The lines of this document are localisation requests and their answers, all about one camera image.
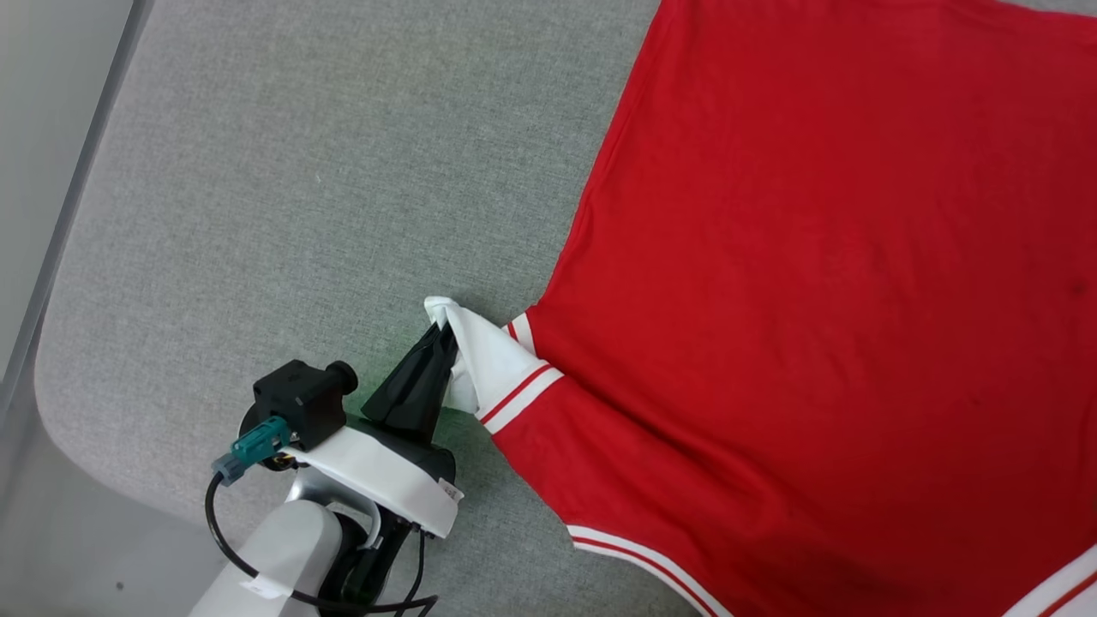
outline gray fabric surface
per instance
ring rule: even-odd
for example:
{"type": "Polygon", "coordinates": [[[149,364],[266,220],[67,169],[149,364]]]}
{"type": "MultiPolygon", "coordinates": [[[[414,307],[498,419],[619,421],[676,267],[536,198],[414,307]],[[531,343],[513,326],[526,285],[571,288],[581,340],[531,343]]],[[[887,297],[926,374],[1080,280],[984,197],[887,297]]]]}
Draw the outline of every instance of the gray fabric surface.
{"type": "MultiPolygon", "coordinates": [[[[1094,12],[1090,0],[1033,5],[1094,12]]],[[[201,519],[250,384],[344,359],[357,407],[449,294],[535,301],[656,0],[162,0],[112,111],[46,317],[36,390],[60,448],[201,519]]],[[[443,417],[468,497],[428,547],[432,615],[689,615],[577,552],[472,418],[443,417]]],[[[285,494],[218,504],[242,538],[285,494]]],[[[414,543],[392,576],[400,595],[414,543]]]]}

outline white label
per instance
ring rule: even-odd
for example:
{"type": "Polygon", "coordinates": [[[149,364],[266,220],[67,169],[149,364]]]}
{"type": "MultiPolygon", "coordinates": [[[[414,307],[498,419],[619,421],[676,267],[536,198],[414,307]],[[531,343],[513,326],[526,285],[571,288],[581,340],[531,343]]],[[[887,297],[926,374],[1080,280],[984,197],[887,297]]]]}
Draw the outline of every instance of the white label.
{"type": "Polygon", "coordinates": [[[265,599],[276,597],[290,597],[293,590],[273,579],[263,576],[261,573],[250,581],[240,581],[240,586],[265,599]]]}
{"type": "Polygon", "coordinates": [[[460,503],[461,500],[465,498],[465,494],[461,492],[461,489],[457,489],[453,484],[450,484],[443,478],[438,479],[438,485],[441,486],[443,491],[445,491],[445,494],[449,495],[450,498],[453,500],[453,503],[455,504],[460,503]]]}

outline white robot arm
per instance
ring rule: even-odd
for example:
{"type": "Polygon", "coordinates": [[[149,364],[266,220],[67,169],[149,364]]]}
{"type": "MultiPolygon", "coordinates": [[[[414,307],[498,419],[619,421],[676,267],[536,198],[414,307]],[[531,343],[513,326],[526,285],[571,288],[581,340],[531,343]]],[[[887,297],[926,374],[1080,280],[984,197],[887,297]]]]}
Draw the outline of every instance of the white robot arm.
{"type": "Polygon", "coordinates": [[[256,382],[256,405],[229,455],[214,463],[206,518],[230,563],[191,617],[327,617],[419,608],[437,596],[377,605],[388,569],[411,531],[423,545],[445,538],[464,495],[453,485],[452,453],[431,444],[456,355],[449,326],[431,326],[362,407],[348,416],[342,396],[358,386],[336,362],[320,371],[294,360],[256,382]],[[294,470],[286,502],[240,550],[216,521],[214,494],[256,462],[294,470]],[[369,529],[326,506],[340,503],[369,517],[369,529]]]}

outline red t-shirt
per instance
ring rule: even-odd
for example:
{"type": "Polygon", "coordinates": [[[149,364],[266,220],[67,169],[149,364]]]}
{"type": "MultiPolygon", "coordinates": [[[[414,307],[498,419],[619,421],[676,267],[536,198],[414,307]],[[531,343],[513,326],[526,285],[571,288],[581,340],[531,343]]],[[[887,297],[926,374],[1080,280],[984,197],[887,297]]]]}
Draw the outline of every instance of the red t-shirt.
{"type": "Polygon", "coordinates": [[[1097,21],[664,1],[508,330],[540,360],[480,396],[498,447],[702,614],[1077,610],[1097,21]]]}

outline cable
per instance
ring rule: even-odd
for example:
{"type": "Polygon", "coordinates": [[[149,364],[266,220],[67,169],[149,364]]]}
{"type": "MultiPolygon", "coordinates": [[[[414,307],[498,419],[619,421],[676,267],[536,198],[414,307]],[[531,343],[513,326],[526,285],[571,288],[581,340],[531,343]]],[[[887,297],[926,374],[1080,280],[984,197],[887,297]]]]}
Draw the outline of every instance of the cable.
{"type": "MultiPolygon", "coordinates": [[[[217,487],[220,486],[222,480],[225,476],[218,471],[213,474],[213,480],[210,481],[210,487],[206,489],[205,496],[205,512],[206,512],[206,525],[210,526],[210,532],[213,534],[214,542],[220,552],[228,559],[228,561],[240,569],[241,572],[248,576],[255,579],[259,575],[259,571],[251,566],[247,561],[237,554],[231,547],[228,546],[228,541],[225,540],[225,535],[220,532],[220,526],[217,525],[217,515],[213,511],[213,496],[217,493],[217,487]]],[[[419,583],[422,581],[422,569],[425,562],[425,549],[423,549],[423,536],[420,531],[419,536],[419,573],[416,575],[415,584],[411,586],[411,593],[408,594],[408,598],[404,602],[397,604],[375,604],[373,606],[364,606],[361,604],[348,604],[343,602],[331,602],[328,599],[321,599],[316,596],[308,595],[306,593],[293,590],[293,594],[290,597],[298,602],[321,608],[324,610],[330,610],[332,613],[346,613],[349,615],[373,615],[375,613],[393,613],[399,612],[403,615],[408,608],[419,608],[419,617],[426,617],[427,613],[434,607],[438,602],[437,595],[427,596],[419,599],[411,599],[415,592],[419,590],[419,583]]]]}
{"type": "MultiPolygon", "coordinates": [[[[419,572],[415,575],[415,583],[411,583],[411,590],[408,592],[407,597],[404,598],[404,603],[407,604],[411,602],[415,594],[419,592],[419,583],[422,582],[422,566],[427,562],[427,532],[419,529],[419,572]]],[[[404,609],[402,608],[393,617],[404,617],[404,609]]]]}

